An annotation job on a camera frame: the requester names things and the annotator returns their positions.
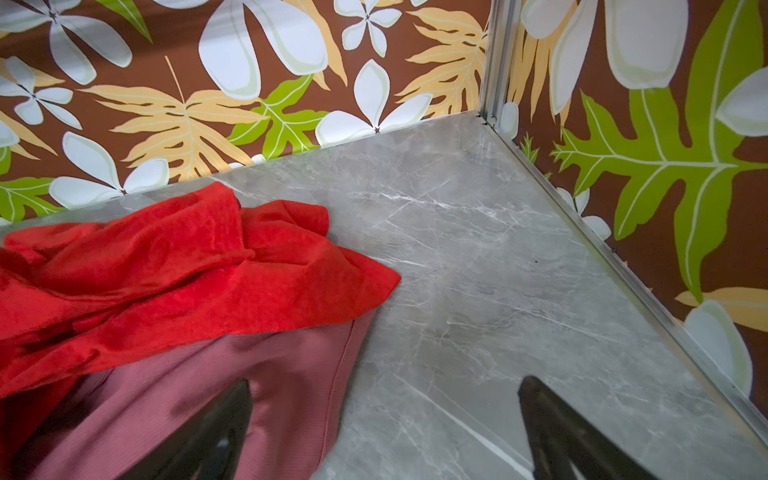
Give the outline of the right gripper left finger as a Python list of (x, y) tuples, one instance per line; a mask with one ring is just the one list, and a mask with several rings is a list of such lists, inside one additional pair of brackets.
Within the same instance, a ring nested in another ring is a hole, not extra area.
[(246, 379), (209, 401), (123, 479), (232, 479), (253, 409)]

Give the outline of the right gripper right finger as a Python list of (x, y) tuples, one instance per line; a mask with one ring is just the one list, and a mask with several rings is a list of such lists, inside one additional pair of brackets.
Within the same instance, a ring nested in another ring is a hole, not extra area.
[(653, 479), (539, 378), (518, 390), (536, 479)]

